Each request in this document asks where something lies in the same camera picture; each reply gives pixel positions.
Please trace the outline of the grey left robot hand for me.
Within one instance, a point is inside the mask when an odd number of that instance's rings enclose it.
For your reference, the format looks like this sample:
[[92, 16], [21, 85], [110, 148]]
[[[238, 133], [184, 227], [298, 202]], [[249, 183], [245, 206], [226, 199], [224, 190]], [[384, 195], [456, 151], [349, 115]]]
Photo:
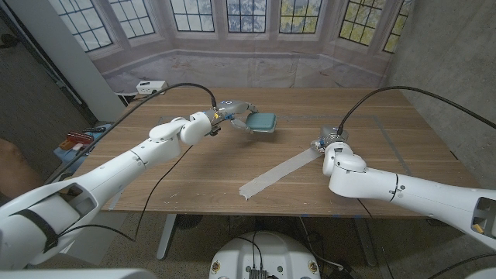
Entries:
[[222, 101], [216, 108], [211, 108], [205, 112], [210, 120], [211, 131], [210, 136], [216, 136], [221, 130], [220, 123], [229, 120], [231, 124], [237, 128], [248, 133], [253, 133], [253, 129], [246, 123], [236, 118], [237, 114], [243, 114], [250, 111], [252, 113], [258, 112], [257, 107], [249, 102], [238, 100]]

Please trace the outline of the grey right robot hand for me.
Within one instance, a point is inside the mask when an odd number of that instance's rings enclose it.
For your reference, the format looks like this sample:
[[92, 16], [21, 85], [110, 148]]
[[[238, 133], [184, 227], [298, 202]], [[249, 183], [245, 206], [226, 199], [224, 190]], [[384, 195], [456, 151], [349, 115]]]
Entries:
[[320, 128], [319, 137], [313, 140], [310, 144], [311, 148], [320, 153], [324, 153], [327, 146], [334, 142], [344, 142], [346, 143], [349, 138], [349, 134], [346, 130], [343, 130], [341, 134], [338, 134], [337, 127], [322, 126]]

